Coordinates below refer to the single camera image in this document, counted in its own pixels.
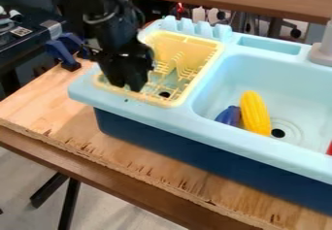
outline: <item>black table leg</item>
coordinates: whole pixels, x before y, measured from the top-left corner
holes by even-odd
[[[41,207],[56,191],[56,189],[58,189],[65,181],[67,181],[67,179],[67,176],[56,173],[40,189],[38,189],[36,193],[34,193],[30,197],[31,205],[35,209]]]
[[[63,204],[58,230],[69,230],[72,223],[76,202],[79,196],[81,183],[70,179],[66,198]]]

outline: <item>blue plastic item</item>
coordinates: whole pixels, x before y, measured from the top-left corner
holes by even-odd
[[[229,106],[228,109],[222,111],[220,115],[216,117],[216,121],[237,127],[240,123],[240,117],[240,108],[236,106]]]

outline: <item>table leg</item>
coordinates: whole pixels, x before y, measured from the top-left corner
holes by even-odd
[[[67,176],[56,173],[40,189],[38,189],[36,193],[34,193],[30,197],[31,205],[35,209],[41,207],[56,191],[56,189],[58,189],[65,181],[67,181],[67,179]]]
[[[279,17],[272,17],[269,30],[268,30],[268,37],[278,39],[281,35],[282,30],[282,22],[283,19]]]
[[[58,230],[69,230],[72,223],[76,202],[79,196],[81,183],[70,179],[62,208]]]

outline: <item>dish rack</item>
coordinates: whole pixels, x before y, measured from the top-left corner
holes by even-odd
[[[143,42],[154,51],[155,68],[140,92],[113,86],[102,73],[93,76],[94,85],[155,106],[177,107],[223,52],[217,41],[163,30],[148,34]]]

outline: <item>blue clamp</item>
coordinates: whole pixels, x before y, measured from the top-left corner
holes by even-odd
[[[61,67],[76,71],[82,67],[73,54],[79,51],[81,58],[87,59],[89,50],[83,46],[83,40],[73,33],[63,33],[57,40],[50,40],[46,43],[46,50],[49,55],[62,61]]]
[[[61,67],[66,70],[76,71],[82,67],[81,63],[74,59],[73,54],[68,51],[61,41],[47,41],[46,51],[52,57],[60,59],[62,61]]]
[[[79,51],[81,58],[83,59],[88,58],[89,54],[88,49],[83,46],[84,44],[83,40],[80,39],[75,34],[71,32],[63,33],[60,35],[60,37],[57,40],[61,41],[68,49],[68,51],[71,52],[72,54]]]

